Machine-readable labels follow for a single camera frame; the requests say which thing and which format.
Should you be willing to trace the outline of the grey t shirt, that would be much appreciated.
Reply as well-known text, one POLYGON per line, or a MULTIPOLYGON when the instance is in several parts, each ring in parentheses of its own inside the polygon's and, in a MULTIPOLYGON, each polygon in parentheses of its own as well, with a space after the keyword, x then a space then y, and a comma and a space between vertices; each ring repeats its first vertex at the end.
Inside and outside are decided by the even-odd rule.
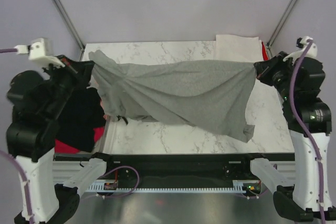
POLYGON ((105 114, 144 122, 190 125, 248 142, 246 121, 256 81, 250 62, 192 60, 163 65, 117 63, 97 50, 92 75, 105 114))

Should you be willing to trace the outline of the clear plastic bin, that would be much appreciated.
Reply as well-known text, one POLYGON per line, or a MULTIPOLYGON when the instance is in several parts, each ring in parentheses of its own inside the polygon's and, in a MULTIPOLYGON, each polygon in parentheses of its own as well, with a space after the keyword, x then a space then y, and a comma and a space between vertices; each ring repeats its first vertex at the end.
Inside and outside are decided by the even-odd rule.
POLYGON ((104 133, 102 137, 97 141, 92 153, 100 152, 105 154, 111 154, 116 138, 116 123, 111 117, 107 117, 104 133))

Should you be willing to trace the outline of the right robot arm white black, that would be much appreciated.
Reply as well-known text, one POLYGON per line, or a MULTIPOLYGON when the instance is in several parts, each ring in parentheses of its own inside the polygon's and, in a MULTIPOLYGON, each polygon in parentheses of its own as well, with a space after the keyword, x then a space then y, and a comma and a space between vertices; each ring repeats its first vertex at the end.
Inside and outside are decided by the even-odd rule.
POLYGON ((316 59, 293 60, 284 52, 256 62, 257 79, 275 87, 283 99, 282 111, 294 146, 295 181, 290 182, 266 158, 241 164, 248 179, 257 176, 272 192, 279 216, 294 222, 335 220, 327 180, 327 148, 332 131, 329 107, 318 98, 325 79, 316 59))

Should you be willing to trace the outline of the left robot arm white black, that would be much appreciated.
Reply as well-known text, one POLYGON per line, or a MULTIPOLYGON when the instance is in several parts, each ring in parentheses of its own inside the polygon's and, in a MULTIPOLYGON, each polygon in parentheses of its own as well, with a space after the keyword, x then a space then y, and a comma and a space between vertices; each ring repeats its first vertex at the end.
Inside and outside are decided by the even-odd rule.
POLYGON ((44 79, 37 71, 17 74, 7 98, 14 117, 6 131, 9 160, 19 172, 23 209, 15 223, 65 223, 76 212, 85 191, 99 177, 111 178, 115 165, 91 158, 78 173, 61 184, 53 180, 58 119, 75 90, 89 85, 93 61, 73 61, 60 55, 60 65, 48 63, 44 79))

